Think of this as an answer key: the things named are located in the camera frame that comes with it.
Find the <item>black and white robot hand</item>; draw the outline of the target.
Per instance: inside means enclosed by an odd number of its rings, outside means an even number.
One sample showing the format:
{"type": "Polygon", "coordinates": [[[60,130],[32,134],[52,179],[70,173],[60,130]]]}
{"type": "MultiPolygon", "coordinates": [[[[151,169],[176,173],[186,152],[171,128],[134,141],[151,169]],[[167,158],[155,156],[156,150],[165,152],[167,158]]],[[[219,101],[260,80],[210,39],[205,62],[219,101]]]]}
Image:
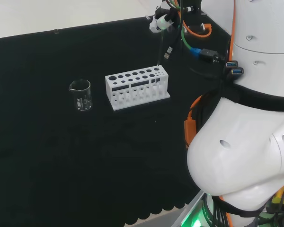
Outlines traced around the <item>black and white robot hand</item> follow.
{"type": "Polygon", "coordinates": [[[179,12],[180,8],[171,0],[162,0],[155,9],[149,30],[155,34],[168,29],[177,21],[179,12]]]}

